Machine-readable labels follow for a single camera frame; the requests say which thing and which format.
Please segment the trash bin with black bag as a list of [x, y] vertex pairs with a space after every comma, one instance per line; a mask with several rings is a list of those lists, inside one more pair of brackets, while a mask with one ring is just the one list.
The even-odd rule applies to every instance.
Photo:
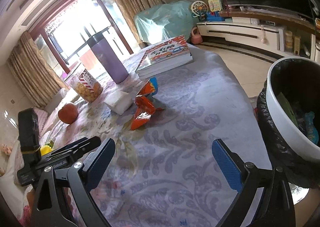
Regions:
[[257, 99], [258, 125], [273, 166], [290, 183], [319, 187], [319, 64], [287, 57], [274, 62]]

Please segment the yellow toy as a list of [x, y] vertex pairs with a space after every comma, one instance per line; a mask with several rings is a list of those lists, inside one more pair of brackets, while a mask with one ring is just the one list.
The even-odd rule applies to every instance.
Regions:
[[51, 153], [53, 151], [53, 144], [46, 144], [40, 147], [40, 153], [42, 156]]

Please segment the red apple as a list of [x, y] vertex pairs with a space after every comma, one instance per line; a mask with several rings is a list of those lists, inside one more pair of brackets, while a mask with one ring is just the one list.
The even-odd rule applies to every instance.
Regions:
[[62, 122], [70, 125], [78, 118], [78, 108], [73, 103], [67, 103], [58, 111], [58, 117]]

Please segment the floral purple tablecloth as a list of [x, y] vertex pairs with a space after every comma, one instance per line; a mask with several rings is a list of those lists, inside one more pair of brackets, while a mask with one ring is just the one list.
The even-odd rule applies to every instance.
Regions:
[[214, 52], [190, 46], [193, 62], [157, 76], [156, 98], [164, 110], [131, 130], [136, 111], [111, 111], [105, 98], [116, 90], [135, 97], [144, 81], [136, 75], [142, 54], [125, 66], [121, 84], [102, 77], [102, 94], [91, 104], [76, 101], [71, 125], [58, 121], [44, 135], [54, 148], [83, 137], [112, 138], [116, 153], [91, 194], [112, 226], [216, 226], [236, 192], [212, 155], [222, 139], [243, 161], [259, 168], [271, 162], [253, 107], [235, 75]]

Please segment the white tissue pack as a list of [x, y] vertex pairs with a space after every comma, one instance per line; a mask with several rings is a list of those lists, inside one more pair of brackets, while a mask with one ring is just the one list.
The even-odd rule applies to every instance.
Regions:
[[133, 98], [126, 92], [116, 90], [109, 94], [104, 103], [118, 115], [122, 115], [133, 103]]

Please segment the green snack wrapper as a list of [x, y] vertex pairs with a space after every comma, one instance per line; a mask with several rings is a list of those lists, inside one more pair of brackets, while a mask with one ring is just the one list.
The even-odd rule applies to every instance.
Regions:
[[291, 104], [287, 100], [287, 98], [284, 96], [282, 92], [280, 92], [277, 95], [277, 101], [280, 104], [283, 111], [286, 113], [286, 115], [289, 117], [289, 119], [293, 122], [293, 124], [298, 127], [298, 121], [297, 116], [295, 114], [295, 111], [293, 110]]

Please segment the orange chip bag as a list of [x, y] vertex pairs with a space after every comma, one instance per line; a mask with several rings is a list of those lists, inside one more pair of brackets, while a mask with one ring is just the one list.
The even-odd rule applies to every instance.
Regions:
[[157, 100], [154, 95], [158, 92], [158, 83], [155, 77], [150, 78], [136, 94], [136, 112], [131, 124], [131, 130], [135, 130], [150, 121], [151, 116], [157, 111], [165, 110], [165, 105]]

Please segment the left beige curtain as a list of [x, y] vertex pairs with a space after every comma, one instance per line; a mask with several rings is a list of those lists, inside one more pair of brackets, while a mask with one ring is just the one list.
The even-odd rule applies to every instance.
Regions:
[[22, 91], [38, 108], [47, 106], [59, 90], [69, 89], [45, 61], [28, 32], [22, 33], [7, 65]]

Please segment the clear snack jar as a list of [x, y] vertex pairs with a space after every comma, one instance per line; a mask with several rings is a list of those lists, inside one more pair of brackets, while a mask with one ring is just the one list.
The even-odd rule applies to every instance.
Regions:
[[67, 83], [87, 103], [94, 102], [103, 91], [102, 85], [84, 67], [78, 67]]

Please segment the purple thermos bottle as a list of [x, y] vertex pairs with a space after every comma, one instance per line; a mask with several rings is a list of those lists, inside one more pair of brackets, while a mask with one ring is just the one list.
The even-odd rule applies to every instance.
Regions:
[[86, 42], [116, 84], [123, 82], [128, 77], [128, 71], [102, 32], [95, 33]]

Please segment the stack of children's books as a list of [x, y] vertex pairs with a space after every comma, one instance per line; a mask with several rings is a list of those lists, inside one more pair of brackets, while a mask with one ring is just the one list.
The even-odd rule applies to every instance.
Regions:
[[190, 48], [184, 35], [180, 35], [152, 45], [145, 51], [135, 72], [140, 78], [148, 78], [192, 62]]

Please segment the white TV cabinet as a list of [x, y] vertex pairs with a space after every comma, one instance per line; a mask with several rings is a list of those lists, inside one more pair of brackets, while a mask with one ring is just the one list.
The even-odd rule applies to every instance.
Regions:
[[319, 61], [316, 36], [286, 26], [205, 21], [197, 24], [204, 41], [254, 48], [270, 55], [296, 55]]

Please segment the pink kettlebell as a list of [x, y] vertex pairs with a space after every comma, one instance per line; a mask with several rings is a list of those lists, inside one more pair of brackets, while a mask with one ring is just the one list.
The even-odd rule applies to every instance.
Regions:
[[191, 39], [190, 40], [193, 45], [198, 45], [198, 44], [203, 43], [203, 39], [202, 39], [197, 27], [193, 27], [193, 29], [191, 30]]

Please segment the toy ferris wheel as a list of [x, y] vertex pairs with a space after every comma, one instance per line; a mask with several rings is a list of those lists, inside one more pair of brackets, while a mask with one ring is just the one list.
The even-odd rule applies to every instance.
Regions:
[[204, 21], [208, 12], [208, 6], [203, 1], [195, 1], [191, 4], [190, 10], [194, 18], [198, 18], [199, 21]]

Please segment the toy telephone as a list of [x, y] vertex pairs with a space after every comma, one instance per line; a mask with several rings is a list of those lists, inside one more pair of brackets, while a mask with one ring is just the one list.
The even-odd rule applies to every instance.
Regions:
[[208, 6], [211, 12], [219, 12], [223, 10], [221, 0], [208, 0]]

